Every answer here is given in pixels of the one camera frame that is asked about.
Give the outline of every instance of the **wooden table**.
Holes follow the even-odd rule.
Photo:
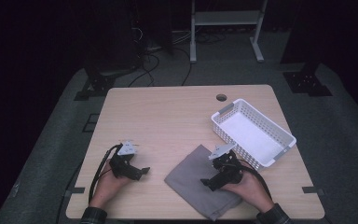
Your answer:
[[[225,94],[227,100],[216,100]],[[164,178],[187,154],[203,144],[210,150],[225,144],[213,132],[211,115],[242,98],[290,132],[280,105],[268,85],[193,86],[112,89],[89,144],[76,181],[82,194],[72,194],[66,215],[81,218],[88,206],[90,183],[105,152],[131,140],[138,153],[131,164],[151,169],[139,182],[129,184],[109,204],[109,218],[118,219],[205,219],[168,185]],[[296,146],[260,174],[272,198],[291,218],[319,219],[324,209],[312,187]],[[257,211],[242,203],[219,219],[253,219]]]

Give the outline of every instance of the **table hole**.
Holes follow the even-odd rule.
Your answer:
[[[227,96],[225,94],[217,94],[216,100],[218,100],[220,102],[225,102],[227,100]]]

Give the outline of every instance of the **white plastic basket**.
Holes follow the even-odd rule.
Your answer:
[[[256,170],[270,167],[296,139],[243,99],[214,113],[213,130]]]

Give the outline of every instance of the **dark background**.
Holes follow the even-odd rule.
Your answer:
[[[166,38],[153,29],[162,16],[172,15],[167,27],[189,29],[189,0],[125,3],[130,21],[142,25],[147,35],[162,38],[162,44]],[[216,3],[199,0],[197,6],[258,7],[257,1]],[[0,207],[72,75],[93,49],[109,44],[101,43],[106,30],[96,15],[98,10],[86,0],[0,1]],[[269,0],[263,29],[289,28],[282,62],[303,63],[315,53],[338,73],[358,103],[358,1]]]

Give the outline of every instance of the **wrist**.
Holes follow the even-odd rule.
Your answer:
[[[267,213],[267,211],[271,210],[274,207],[275,203],[272,200],[267,200],[257,205],[257,210],[261,213]]]
[[[94,196],[91,201],[89,201],[89,207],[96,207],[104,210],[105,206],[106,202],[104,199],[98,196]]]

